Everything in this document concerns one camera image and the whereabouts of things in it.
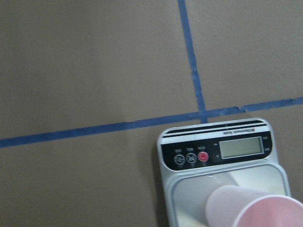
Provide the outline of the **pink paper cup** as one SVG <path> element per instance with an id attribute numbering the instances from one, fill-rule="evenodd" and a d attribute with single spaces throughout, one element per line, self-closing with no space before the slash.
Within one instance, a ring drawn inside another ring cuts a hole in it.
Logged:
<path id="1" fill-rule="evenodd" d="M 207 199 L 211 227 L 301 227 L 303 204 L 291 197 L 227 185 Z"/>

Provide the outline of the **silver digital kitchen scale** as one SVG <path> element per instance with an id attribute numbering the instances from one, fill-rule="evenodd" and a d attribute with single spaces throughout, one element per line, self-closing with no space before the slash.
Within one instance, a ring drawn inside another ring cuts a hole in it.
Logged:
<path id="1" fill-rule="evenodd" d="M 206 227 L 206 201 L 224 185 L 291 194 L 272 126 L 261 118 L 169 128 L 157 150 L 171 227 Z"/>

